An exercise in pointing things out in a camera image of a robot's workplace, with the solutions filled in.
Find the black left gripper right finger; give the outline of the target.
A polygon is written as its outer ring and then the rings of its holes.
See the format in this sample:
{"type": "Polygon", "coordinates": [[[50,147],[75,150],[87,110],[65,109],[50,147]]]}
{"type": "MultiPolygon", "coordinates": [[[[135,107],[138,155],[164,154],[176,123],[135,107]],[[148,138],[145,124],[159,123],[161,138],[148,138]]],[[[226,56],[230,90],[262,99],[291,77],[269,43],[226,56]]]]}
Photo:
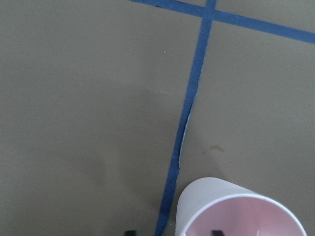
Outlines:
{"type": "Polygon", "coordinates": [[[224,233],[221,230],[212,230],[211,236],[224,236],[224,233]]]}

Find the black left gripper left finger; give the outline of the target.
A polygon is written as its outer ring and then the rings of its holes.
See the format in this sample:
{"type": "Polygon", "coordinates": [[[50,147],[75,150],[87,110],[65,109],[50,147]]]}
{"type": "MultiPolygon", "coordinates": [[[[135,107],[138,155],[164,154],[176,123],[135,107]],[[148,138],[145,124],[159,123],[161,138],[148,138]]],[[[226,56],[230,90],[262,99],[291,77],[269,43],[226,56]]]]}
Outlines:
{"type": "Polygon", "coordinates": [[[135,230],[125,231],[125,236],[136,236],[135,230]]]}

